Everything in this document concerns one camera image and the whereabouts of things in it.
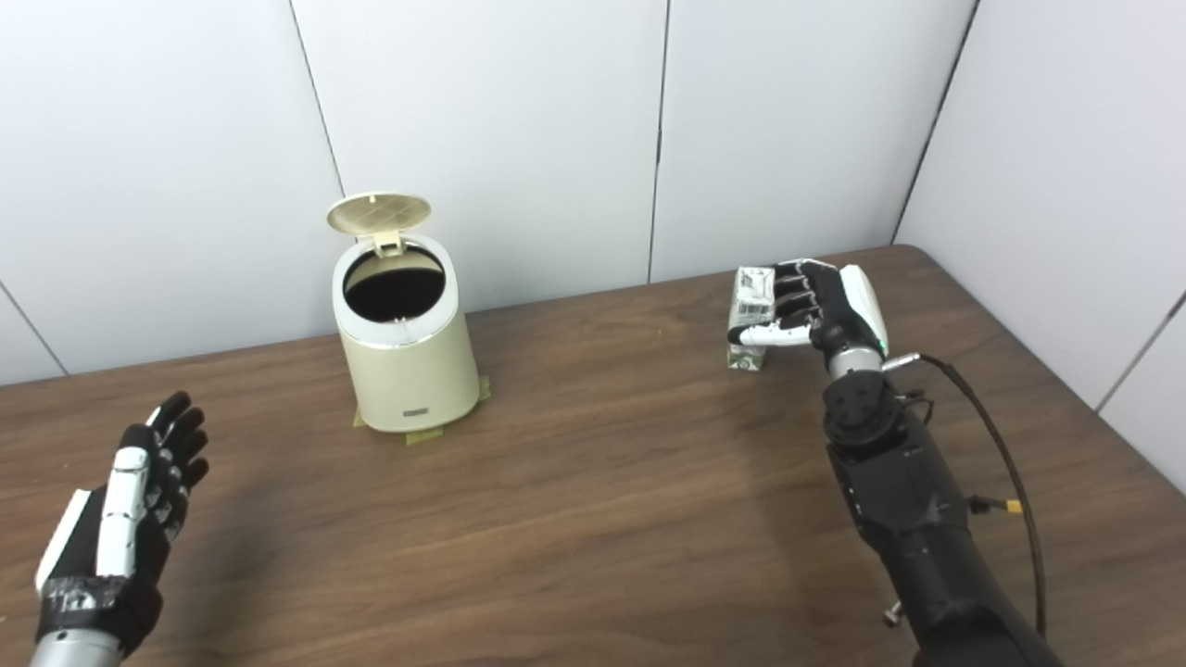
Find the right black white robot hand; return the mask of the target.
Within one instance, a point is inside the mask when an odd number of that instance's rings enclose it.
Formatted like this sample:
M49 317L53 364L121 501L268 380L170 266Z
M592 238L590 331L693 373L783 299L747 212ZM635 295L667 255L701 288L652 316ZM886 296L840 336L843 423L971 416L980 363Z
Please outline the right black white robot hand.
M731 345L810 345L827 360L853 347L868 347L887 358L887 330L863 269L856 265L839 269L812 258L770 267L774 271L774 317L731 328Z

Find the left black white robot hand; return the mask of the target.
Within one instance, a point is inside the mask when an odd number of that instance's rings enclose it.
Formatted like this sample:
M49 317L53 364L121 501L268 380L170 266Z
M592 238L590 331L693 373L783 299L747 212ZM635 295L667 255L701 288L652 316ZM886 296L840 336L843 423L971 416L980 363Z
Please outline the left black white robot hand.
M34 666L120 666L157 629L160 580L210 464L203 409L179 390L126 428L107 479L74 493L34 574Z

